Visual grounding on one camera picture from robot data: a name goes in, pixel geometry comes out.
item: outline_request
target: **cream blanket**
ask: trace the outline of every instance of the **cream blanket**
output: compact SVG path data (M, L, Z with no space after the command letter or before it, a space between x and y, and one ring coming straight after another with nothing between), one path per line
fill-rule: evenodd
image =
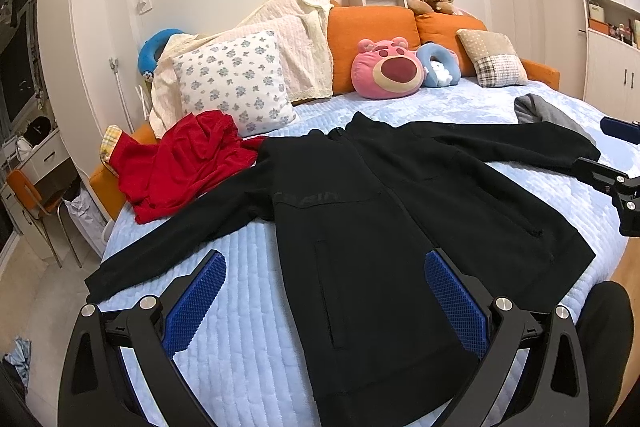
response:
M149 123L161 138L184 116L180 86L172 58L207 42L226 41L264 29L278 36L289 102L327 98L332 93L334 60L326 39L330 0L267 0L236 28L214 36L174 35L164 48L154 71L153 109Z

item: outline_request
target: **blue gripper pad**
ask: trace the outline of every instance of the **blue gripper pad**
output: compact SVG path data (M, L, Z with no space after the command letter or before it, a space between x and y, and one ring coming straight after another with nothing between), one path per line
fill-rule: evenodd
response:
M226 261L218 252L202 268L166 316L162 345L170 359L189 347L226 279Z
M435 250L425 256L424 277L462 346L482 359L489 348L486 316Z

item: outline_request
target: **chair leg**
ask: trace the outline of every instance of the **chair leg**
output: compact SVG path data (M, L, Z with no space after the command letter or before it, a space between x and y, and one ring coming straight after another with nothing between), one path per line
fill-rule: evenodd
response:
M57 214L58 214L58 221L60 222L60 228L62 229L62 232L65 233L65 237L66 237L66 241L69 244L69 248L71 248L71 252L73 252L74 257L76 258L76 263L78 263L78 267L81 268L82 267L82 263L80 263L80 258L78 257L78 254L76 253L76 249L74 248L74 244L71 242L71 238L69 238L68 233L66 233L66 228L65 228L65 224L62 222L62 216L60 216L60 207L62 206L63 201L60 201L60 203L58 204L58 209L57 209Z
M56 263L58 263L58 267L62 268L62 262L60 261L60 257L58 257L58 254L56 253L56 251L53 248L53 245L51 244L51 239L49 238L49 232L47 232L47 227L44 224L44 219L40 219L39 221L42 224L42 230L44 231L44 238L47 241L47 244L49 245L51 252L53 253L53 257L56 258Z

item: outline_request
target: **blue neck pillow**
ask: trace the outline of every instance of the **blue neck pillow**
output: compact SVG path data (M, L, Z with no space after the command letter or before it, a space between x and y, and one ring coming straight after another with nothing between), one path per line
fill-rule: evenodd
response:
M162 30L151 37L140 50L138 55L138 70L146 80L151 82L154 79L154 70L158 65L158 58L162 55L164 47L172 35L184 33L182 30L175 28Z
M435 42L427 42L415 52L424 67L424 82L422 87L447 87L455 86L460 81L460 66L458 58L453 52ZM435 60L442 64L434 68L431 61Z

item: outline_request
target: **bed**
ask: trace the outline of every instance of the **bed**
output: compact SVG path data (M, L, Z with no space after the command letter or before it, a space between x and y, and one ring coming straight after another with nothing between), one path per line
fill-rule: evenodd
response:
M544 84L482 89L470 80L445 89L421 89L397 100L365 100L357 93L300 105L296 123L270 136L300 136L314 128L329 131L344 126L354 112L394 126L418 120L454 123L516 123L513 99L533 92L574 118L594 137L601 162L640 175L639 150L604 136L602 113ZM596 257L562 300L574 319L591 287L616 269L627 239L618 233L618 215L610 198L577 180L519 164L491 164L522 187L557 209L582 234ZM130 205L121 211L104 258L158 227L163 220L137 225ZM284 292L273 223L254 221L212 241L158 279L124 290L100 304L102 311L133 306L144 295L160 295L180 275L190 273L203 256L216 249L225 255L227 277L200 328L175 363L204 409L220 427L320 425L298 339ZM158 407L132 350L124 349L130 379L150 422L164 426ZM513 394L526 353L520 352L486 425L500 420ZM428 427L444 406L411 424Z

